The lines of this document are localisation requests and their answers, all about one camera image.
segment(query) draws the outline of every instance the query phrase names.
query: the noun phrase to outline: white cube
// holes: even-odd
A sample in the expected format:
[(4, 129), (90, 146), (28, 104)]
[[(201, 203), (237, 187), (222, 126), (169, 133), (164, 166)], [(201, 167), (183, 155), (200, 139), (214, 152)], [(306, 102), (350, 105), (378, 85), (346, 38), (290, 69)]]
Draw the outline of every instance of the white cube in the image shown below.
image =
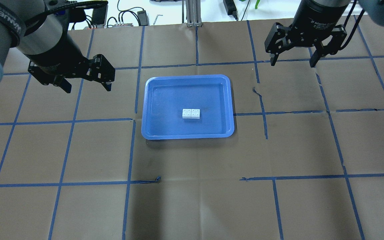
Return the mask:
[(200, 110), (199, 109), (191, 109), (191, 118), (192, 119), (199, 119), (200, 117)]
[(183, 119), (190, 119), (191, 118), (191, 112), (192, 112), (191, 109), (183, 109), (182, 118)]

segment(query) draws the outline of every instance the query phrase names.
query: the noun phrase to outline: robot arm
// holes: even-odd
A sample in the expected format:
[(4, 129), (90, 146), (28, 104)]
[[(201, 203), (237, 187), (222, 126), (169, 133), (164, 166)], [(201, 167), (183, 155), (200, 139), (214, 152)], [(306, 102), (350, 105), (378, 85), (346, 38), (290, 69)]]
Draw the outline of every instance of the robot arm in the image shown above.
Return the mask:
[(84, 78), (111, 90), (115, 69), (98, 54), (84, 57), (67, 34), (68, 25), (86, 19), (84, 9), (107, 1), (0, 0), (0, 81), (10, 47), (17, 47), (31, 61), (28, 67), (41, 84), (52, 84), (70, 93), (66, 78)]
[[(363, 11), (357, 23), (365, 9), (376, 24), (384, 26), (384, 0), (360, 0), (359, 4)], [(290, 26), (274, 23), (265, 40), (265, 50), (271, 55), (271, 65), (276, 64), (282, 52), (293, 47), (315, 46), (316, 50), (309, 61), (311, 67), (315, 67), (321, 57), (335, 55), (346, 47), (348, 41), (342, 46), (347, 36), (345, 27), (335, 24), (348, 5), (349, 0), (302, 0), (293, 23)], [(322, 41), (329, 36), (332, 39), (324, 46)]]

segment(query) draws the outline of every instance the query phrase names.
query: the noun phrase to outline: plastic tray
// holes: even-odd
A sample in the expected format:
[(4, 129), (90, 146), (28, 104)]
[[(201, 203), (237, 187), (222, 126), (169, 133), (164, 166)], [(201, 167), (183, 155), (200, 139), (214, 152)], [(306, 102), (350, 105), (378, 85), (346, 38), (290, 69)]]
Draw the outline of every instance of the plastic tray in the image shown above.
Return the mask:
[[(183, 108), (200, 109), (200, 119), (183, 119)], [(153, 77), (146, 82), (144, 138), (227, 138), (234, 129), (232, 93), (227, 76)]]

